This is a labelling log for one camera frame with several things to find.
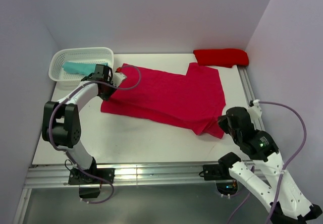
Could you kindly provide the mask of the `magenta t shirt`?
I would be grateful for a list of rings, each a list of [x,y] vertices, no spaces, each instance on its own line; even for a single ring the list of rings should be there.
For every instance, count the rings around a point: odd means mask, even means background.
[[[195,135],[208,133],[222,139],[217,124],[226,105],[217,69],[190,63],[185,75],[129,67],[121,72],[127,79],[100,107],[102,113],[148,119],[192,130]]]

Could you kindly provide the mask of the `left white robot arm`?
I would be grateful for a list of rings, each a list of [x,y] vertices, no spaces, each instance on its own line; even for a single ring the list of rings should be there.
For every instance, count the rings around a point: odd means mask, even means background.
[[[44,105],[42,138],[56,151],[66,154],[76,169],[82,169],[80,178],[93,183],[98,178],[96,160],[91,156],[81,138],[79,112],[95,97],[108,100],[127,77],[113,72],[106,65],[96,65],[93,73],[81,79],[77,88],[59,101]]]

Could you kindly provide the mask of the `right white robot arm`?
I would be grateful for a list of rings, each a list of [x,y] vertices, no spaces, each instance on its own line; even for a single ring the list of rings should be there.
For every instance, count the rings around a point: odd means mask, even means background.
[[[232,177],[253,194],[268,211],[267,222],[306,223],[317,219],[322,209],[298,188],[272,136],[255,129],[252,117],[260,115],[259,106],[233,107],[218,118],[218,125],[248,155],[266,180],[253,173],[233,152],[219,159],[220,176]]]

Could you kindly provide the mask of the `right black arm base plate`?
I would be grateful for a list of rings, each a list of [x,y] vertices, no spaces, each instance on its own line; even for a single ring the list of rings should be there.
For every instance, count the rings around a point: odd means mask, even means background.
[[[229,175],[229,171],[222,164],[205,164],[199,176],[205,181],[215,181],[216,189],[220,195],[234,196],[239,193],[236,179]]]

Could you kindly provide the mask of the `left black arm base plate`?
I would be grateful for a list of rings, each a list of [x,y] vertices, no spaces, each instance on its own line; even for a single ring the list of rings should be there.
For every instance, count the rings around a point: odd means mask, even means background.
[[[112,198],[115,191],[113,186],[114,168],[97,168],[96,161],[93,159],[87,170],[81,170],[77,164],[74,164],[70,169],[67,167],[68,161],[72,164],[71,160],[65,160],[64,166],[69,171],[68,185],[79,186],[78,193],[81,201],[87,204],[101,204]],[[101,193],[103,184],[111,187],[111,193],[106,199],[96,200]]]

